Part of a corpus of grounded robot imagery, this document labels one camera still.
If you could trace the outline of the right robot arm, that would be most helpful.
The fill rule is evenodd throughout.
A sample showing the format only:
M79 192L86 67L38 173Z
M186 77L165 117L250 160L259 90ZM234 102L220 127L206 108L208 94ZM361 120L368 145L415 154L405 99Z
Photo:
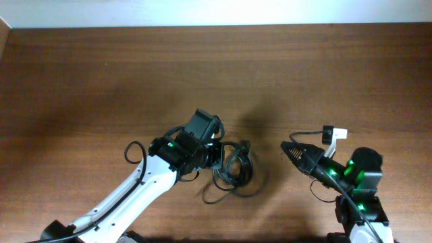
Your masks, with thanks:
M345 165L313 144L282 142L281 148L301 173L339 192L335 214L343 233L328 233L326 242L393 242L393 232L377 186L383 177L382 156L368 147L357 148Z

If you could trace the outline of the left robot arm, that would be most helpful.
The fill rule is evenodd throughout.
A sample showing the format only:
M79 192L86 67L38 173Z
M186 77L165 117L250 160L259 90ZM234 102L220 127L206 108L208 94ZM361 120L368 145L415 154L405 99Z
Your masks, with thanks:
M220 162L224 134L218 116L197 109L187 124L170 129L143 148L136 169L102 202L68 226L54 221L40 242L124 240L136 218L184 175Z

